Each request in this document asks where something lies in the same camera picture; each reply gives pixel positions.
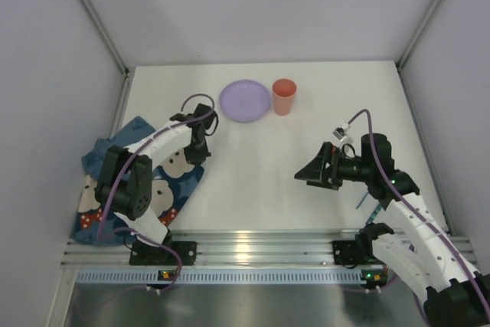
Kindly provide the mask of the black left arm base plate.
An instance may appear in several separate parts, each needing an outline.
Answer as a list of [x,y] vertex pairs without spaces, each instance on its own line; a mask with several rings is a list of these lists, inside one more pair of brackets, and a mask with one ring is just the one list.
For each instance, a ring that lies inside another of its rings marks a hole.
[[[197,256],[197,243],[194,241],[174,241],[171,249],[179,255],[183,266],[192,266]],[[163,250],[137,240],[131,246],[129,264],[132,266],[176,266],[177,258]]]

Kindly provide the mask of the purple plastic plate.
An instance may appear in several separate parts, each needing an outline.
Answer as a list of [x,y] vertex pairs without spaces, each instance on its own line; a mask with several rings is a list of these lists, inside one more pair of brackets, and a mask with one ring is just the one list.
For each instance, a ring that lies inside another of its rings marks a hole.
[[236,80],[220,92],[223,115],[238,123],[251,123],[265,116],[271,107],[268,89],[255,80]]

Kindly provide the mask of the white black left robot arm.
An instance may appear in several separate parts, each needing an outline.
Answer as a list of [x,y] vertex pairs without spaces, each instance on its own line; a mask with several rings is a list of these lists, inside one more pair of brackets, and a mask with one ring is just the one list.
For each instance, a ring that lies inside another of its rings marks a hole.
[[162,128],[138,142],[108,148],[94,194],[103,206],[97,238],[105,238],[106,219],[114,213],[125,226],[115,228],[112,234],[131,234],[146,246],[168,250],[171,232],[151,209],[154,171],[176,152],[177,159],[192,168],[202,166],[211,156],[208,130],[217,121],[214,105],[199,103],[194,112],[176,113]]

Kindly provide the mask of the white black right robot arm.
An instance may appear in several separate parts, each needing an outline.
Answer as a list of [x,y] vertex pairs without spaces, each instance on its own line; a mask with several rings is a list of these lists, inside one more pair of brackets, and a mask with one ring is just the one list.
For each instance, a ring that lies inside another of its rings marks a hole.
[[361,138],[361,154],[349,157],[324,142],[295,173],[307,185],[338,190],[362,182],[392,224],[368,224],[355,236],[359,260],[378,260],[410,287],[431,326],[489,323],[489,277],[456,249],[426,206],[413,179],[395,167],[392,147],[380,133]]

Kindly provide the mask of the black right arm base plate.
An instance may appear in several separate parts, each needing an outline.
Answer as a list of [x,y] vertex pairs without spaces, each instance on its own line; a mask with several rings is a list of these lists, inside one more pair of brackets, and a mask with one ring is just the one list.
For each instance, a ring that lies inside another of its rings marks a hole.
[[371,244],[357,240],[334,240],[332,242],[334,263],[348,269],[359,266],[381,265],[373,254]]

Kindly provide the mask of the coral plastic cup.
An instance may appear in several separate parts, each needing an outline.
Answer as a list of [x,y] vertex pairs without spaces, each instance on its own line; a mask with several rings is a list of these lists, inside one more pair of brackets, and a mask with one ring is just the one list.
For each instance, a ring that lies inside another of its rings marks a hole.
[[286,116],[290,113],[296,92],[297,86],[293,80],[282,78],[273,83],[273,108],[277,115]]

